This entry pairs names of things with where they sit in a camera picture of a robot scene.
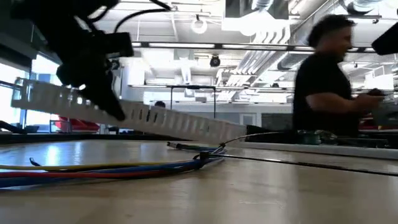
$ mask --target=ceiling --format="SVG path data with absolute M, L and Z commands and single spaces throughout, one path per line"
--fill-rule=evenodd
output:
M 269 14 L 261 17 L 256 15 L 256 13 L 260 15 L 259 12 L 253 12 L 242 17 L 243 19 L 236 20 L 224 16 L 224 0 L 174 0 L 168 3 L 178 8 L 176 12 L 146 14 L 133 18 L 123 24 L 119 31 L 129 32 L 133 42 L 301 44 L 298 40 L 305 37 L 305 33 L 311 28 L 316 18 L 325 13 L 346 13 L 335 0 L 285 0 L 285 2 L 288 4 L 289 19 L 274 19 Z M 359 25 L 354 31 L 356 47 L 370 46 L 377 36 L 395 22 L 397 19 L 396 8 L 393 8 L 395 4 L 397 4 L 395 0 L 385 0 L 380 3 L 377 10 L 370 13 L 370 15 L 382 16 L 378 24 L 372 24 L 366 19 L 357 22 Z M 112 32 L 117 22 L 128 14 L 152 8 L 157 8 L 157 6 L 145 0 L 122 1 L 96 25 L 99 29 Z M 202 34 L 192 29 L 193 22 L 197 20 L 197 14 L 201 21 L 207 23 L 207 29 Z M 252 20 L 244 19 L 250 16 L 253 16 Z M 146 84 L 183 84 L 179 53 L 173 49 L 136 49 L 136 55 L 140 57 L 140 63 L 144 65 Z M 219 67 L 210 67 L 212 55 L 219 56 L 221 60 Z M 190 50 L 188 57 L 192 76 L 190 84 L 216 85 L 218 77 L 221 77 L 223 82 L 218 82 L 221 86 L 268 87 L 278 83 L 279 86 L 293 87 L 295 71 L 299 62 L 305 57 L 308 57 L 308 54 L 298 57 L 286 52 Z M 281 60 L 287 59 L 289 61 L 293 59 L 294 66 L 288 70 L 279 70 L 278 64 Z M 360 83 L 364 83 L 367 73 L 374 72 L 374 69 L 380 66 L 383 66 L 384 72 L 391 72 L 389 68 L 395 61 L 394 55 L 380 57 L 375 54 L 348 54 L 346 62 L 341 66 L 351 82 L 355 82 L 355 86 L 361 86 Z M 240 76 L 237 79 L 239 73 L 236 74 L 236 71 L 244 71 L 245 73 L 240 75 L 248 77 Z M 218 101 L 275 101 L 270 99 L 270 94 L 259 90 L 224 90 L 217 95 Z M 285 103 L 286 96 L 289 94 L 281 93 L 273 97 Z M 213 98 L 211 93 L 207 97 L 208 100 Z M 195 100 L 195 97 L 184 100 Z

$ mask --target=security camera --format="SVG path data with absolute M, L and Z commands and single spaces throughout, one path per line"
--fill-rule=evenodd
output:
M 221 63 L 221 60 L 218 57 L 218 55 L 213 55 L 211 57 L 211 60 L 210 60 L 210 66 L 211 67 L 219 67 L 220 63 Z

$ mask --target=blue wire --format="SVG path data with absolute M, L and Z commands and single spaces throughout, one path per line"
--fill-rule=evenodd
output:
M 208 159 L 205 164 L 219 161 L 220 159 Z M 194 166 L 199 165 L 201 161 L 194 160 L 190 162 L 176 162 L 164 165 L 154 165 L 154 166 L 142 166 L 142 167 L 127 167 L 127 168 L 117 168 L 117 169 L 106 169 L 106 170 L 93 170 L 91 173 L 104 173 L 104 174 L 114 174 L 114 173 L 128 173 L 128 172 L 140 172 L 140 171 L 150 171 L 150 170 L 162 170 L 177 168 L 183 166 Z M 53 178 L 53 177 L 13 177 L 13 178 L 0 178 L 0 188 L 5 187 L 20 187 L 27 185 L 38 185 L 38 184 L 52 184 L 56 182 L 61 182 L 65 180 L 72 180 L 76 178 Z

